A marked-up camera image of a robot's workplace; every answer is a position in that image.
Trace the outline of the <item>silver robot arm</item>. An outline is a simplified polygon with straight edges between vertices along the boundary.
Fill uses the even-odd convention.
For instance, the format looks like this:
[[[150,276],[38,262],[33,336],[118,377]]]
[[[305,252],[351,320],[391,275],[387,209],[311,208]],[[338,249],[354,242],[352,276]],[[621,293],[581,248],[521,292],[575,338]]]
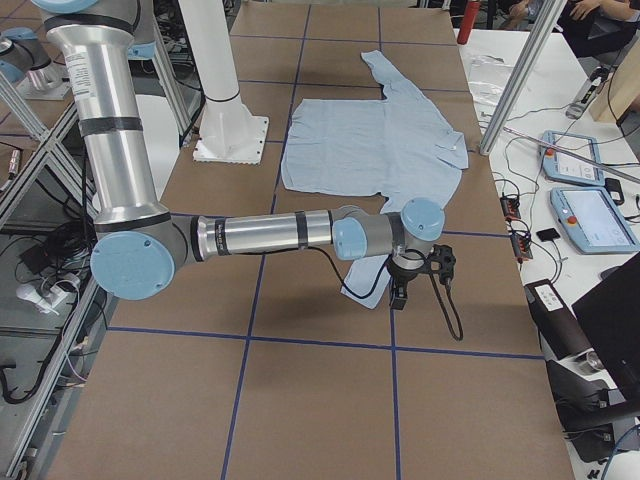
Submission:
[[[156,194],[128,61],[132,51],[154,47],[152,3],[41,1],[38,9],[70,76],[100,202],[90,267],[108,293],[142,300],[165,289],[187,264],[327,246],[334,261],[382,256],[396,310],[420,274],[437,285],[451,283],[455,258],[439,243],[444,214],[424,198],[377,215],[343,206],[221,219],[174,216]]]
[[[1,73],[28,100],[63,100],[69,89],[67,70],[56,64],[29,28],[1,32]]]

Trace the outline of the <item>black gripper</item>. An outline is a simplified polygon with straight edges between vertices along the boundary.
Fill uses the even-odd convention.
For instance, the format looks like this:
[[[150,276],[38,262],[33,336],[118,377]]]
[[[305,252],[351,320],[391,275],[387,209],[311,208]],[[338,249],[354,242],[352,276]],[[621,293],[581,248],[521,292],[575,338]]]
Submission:
[[[424,266],[425,262],[421,259],[407,258],[402,255],[393,256],[387,266],[392,280],[391,295],[407,296],[409,283],[422,272]],[[400,300],[392,297],[390,299],[390,307],[404,310],[407,300],[408,298],[406,297],[402,297]]]

